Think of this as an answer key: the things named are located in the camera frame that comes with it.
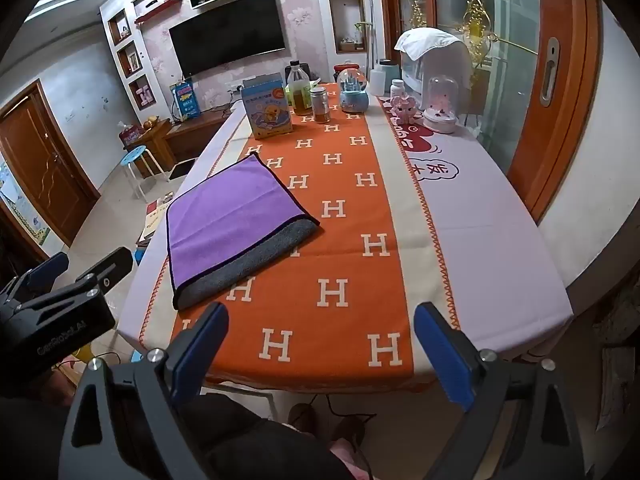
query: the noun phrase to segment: red shelf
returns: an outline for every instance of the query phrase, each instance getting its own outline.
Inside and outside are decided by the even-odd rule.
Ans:
[[[181,1],[182,0],[166,0],[162,2],[160,5],[158,5],[157,7],[154,7],[153,9],[151,9],[148,13],[143,14],[142,16],[136,18],[136,21],[134,23],[136,25],[139,25],[140,23],[144,23],[146,22],[146,20],[149,20],[150,18],[154,17],[156,14],[159,14],[163,10],[168,9],[169,7]]]

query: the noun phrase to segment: screw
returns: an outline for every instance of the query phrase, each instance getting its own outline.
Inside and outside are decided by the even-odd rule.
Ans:
[[[98,368],[102,366],[102,359],[94,357],[89,361],[89,370],[96,371]]]
[[[547,371],[553,372],[556,369],[556,362],[552,359],[542,359],[540,365]]]
[[[480,351],[480,358],[485,363],[493,363],[498,358],[498,354],[495,353],[493,350],[489,350],[488,348],[485,348]]]
[[[164,350],[154,348],[146,355],[146,358],[152,363],[157,363],[164,358]]]

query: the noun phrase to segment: wooden side table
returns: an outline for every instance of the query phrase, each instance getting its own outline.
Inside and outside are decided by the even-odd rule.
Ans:
[[[135,140],[131,144],[128,144],[125,147],[125,150],[130,152],[134,148],[144,144],[147,147],[147,149],[156,158],[156,160],[158,161],[162,169],[165,171],[171,171],[173,167],[176,165],[174,153],[172,152],[171,147],[169,147],[169,144],[166,141],[166,135],[169,133],[171,128],[172,126],[169,119],[165,119],[164,121],[159,121],[158,124],[156,124],[156,126],[151,128],[139,139]],[[155,165],[151,160],[146,159],[146,161],[153,171],[157,171]],[[148,169],[144,165],[144,162],[142,162],[142,160],[136,161],[136,167],[138,168],[138,171],[140,172],[143,178],[151,176],[149,174]]]
[[[176,124],[165,140],[178,162],[196,158],[225,121],[224,110],[208,110],[195,119]]]

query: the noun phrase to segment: doormat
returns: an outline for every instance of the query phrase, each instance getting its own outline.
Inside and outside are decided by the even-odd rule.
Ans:
[[[174,168],[174,170],[171,172],[171,176],[169,177],[169,180],[173,180],[174,178],[180,178],[182,176],[185,176],[187,173],[191,171],[191,168],[193,167],[196,160],[197,159],[192,158],[191,160],[185,160],[184,162],[181,162],[180,164],[178,164]]]

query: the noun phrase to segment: ceiling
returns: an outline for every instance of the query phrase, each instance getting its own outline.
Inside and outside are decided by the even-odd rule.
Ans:
[[[0,75],[36,50],[76,30],[102,23],[106,0],[40,0],[0,62]]]

